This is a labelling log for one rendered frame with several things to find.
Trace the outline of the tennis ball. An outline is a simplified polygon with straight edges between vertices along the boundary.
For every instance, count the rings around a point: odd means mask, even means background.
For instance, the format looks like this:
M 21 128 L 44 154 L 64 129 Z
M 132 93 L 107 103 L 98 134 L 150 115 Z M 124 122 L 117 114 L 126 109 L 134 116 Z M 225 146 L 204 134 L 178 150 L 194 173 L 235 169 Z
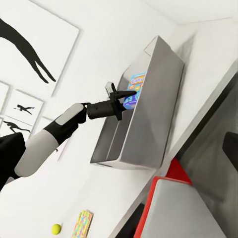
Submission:
M 61 225 L 55 224 L 51 228 L 51 232 L 53 235 L 58 235 L 61 232 Z

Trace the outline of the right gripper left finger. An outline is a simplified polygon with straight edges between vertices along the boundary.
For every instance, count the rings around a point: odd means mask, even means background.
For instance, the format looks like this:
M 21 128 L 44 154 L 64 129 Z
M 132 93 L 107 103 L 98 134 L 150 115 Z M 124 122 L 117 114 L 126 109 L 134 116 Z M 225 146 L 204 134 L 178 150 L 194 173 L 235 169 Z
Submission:
M 22 132 L 0 136 L 0 191 L 26 151 Z

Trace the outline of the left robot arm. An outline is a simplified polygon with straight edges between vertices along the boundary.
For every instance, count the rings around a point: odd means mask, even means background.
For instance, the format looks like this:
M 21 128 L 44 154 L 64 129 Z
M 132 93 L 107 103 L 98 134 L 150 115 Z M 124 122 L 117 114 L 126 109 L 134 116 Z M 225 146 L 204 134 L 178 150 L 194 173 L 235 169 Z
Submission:
M 122 112 L 126 111 L 119 99 L 135 95 L 135 91 L 117 91 L 113 82 L 107 82 L 105 90 L 107 100 L 91 103 L 76 103 L 61 116 L 47 125 L 37 134 L 25 141 L 26 151 L 8 178 L 8 184 L 20 177 L 29 177 L 36 173 L 47 158 L 79 128 L 79 124 L 89 119 L 116 116 L 122 120 Z

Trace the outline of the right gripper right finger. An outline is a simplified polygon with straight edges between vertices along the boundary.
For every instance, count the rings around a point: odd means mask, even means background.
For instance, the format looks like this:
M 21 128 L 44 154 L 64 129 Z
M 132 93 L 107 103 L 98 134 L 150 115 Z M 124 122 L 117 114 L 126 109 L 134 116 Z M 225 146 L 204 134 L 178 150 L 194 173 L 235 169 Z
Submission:
M 227 132 L 222 149 L 238 172 L 238 134 Z

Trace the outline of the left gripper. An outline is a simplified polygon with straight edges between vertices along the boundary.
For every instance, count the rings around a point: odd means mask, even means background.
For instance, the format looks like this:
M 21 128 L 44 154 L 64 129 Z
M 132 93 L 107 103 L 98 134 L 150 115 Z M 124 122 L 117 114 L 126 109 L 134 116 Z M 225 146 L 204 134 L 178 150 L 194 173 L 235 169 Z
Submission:
M 96 104 L 97 113 L 100 118 L 116 116 L 120 121 L 122 120 L 122 112 L 126 111 L 119 99 L 135 95 L 135 91 L 115 91 L 110 93 L 110 100 L 98 102 Z

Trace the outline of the jigsaw puzzle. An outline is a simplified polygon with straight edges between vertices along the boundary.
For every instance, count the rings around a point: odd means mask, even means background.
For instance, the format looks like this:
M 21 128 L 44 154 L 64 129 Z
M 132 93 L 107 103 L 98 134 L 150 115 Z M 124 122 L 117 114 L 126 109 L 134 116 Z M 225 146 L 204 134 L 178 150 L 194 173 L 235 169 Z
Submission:
M 92 216 L 93 215 L 86 210 L 79 213 L 71 238 L 85 238 Z

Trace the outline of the board game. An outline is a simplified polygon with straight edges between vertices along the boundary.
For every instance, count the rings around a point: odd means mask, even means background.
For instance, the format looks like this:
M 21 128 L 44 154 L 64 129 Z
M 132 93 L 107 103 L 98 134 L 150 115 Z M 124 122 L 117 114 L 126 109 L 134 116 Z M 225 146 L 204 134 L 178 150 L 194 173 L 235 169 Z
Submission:
M 135 108 L 136 101 L 137 101 L 144 77 L 145 77 L 145 72 L 136 74 L 136 75 L 131 75 L 127 91 L 135 91 L 136 94 L 124 98 L 123 106 L 127 110 Z

